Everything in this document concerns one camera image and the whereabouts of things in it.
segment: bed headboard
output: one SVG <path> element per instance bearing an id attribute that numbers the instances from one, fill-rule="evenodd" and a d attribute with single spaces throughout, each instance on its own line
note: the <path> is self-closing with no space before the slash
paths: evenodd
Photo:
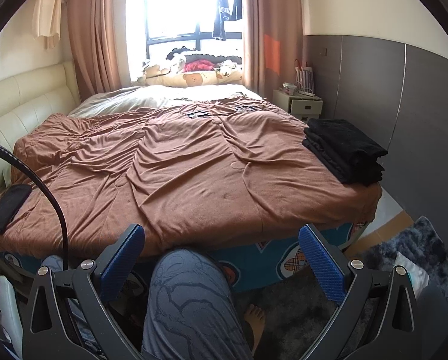
<path id="1" fill-rule="evenodd" d="M 81 103 L 74 62 L 42 67 L 0 81 L 0 145 L 14 150 L 16 141 L 50 114 L 68 114 Z M 10 165 L 0 159 L 0 188 Z"/>

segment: white nightstand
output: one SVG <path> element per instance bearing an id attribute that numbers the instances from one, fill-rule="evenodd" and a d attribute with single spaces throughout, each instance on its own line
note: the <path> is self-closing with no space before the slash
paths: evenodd
<path id="1" fill-rule="evenodd" d="M 322 99 L 320 97 L 301 95 L 300 93 L 286 95 L 283 91 L 277 89 L 273 91 L 273 104 L 303 122 L 312 118 L 318 119 L 322 111 Z"/>

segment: cartoon bear face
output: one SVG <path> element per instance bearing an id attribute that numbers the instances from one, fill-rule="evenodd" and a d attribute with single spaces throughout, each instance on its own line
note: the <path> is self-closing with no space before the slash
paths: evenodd
<path id="1" fill-rule="evenodd" d="M 182 78 L 186 80 L 187 86 L 199 86 L 204 81 L 199 73 L 184 74 Z"/>

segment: white tile floor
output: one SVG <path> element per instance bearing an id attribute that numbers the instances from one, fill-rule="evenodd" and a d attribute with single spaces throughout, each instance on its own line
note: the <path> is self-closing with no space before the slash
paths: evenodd
<path id="1" fill-rule="evenodd" d="M 376 218 L 369 223 L 369 226 L 364 230 L 361 237 L 365 237 L 369 233 L 380 228 L 385 223 L 393 219 L 403 209 L 399 204 L 383 189 L 383 195 L 379 199 L 376 210 Z"/>

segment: white bedding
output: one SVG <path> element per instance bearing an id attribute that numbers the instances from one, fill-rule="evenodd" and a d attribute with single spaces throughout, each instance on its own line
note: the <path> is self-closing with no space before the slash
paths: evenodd
<path id="1" fill-rule="evenodd" d="M 132 111 L 141 107 L 164 108 L 193 101 L 221 100 L 244 95 L 262 99 L 243 85 L 203 85 L 189 88 L 169 88 L 162 85 L 122 88 L 89 97 L 69 116 L 92 117 Z"/>

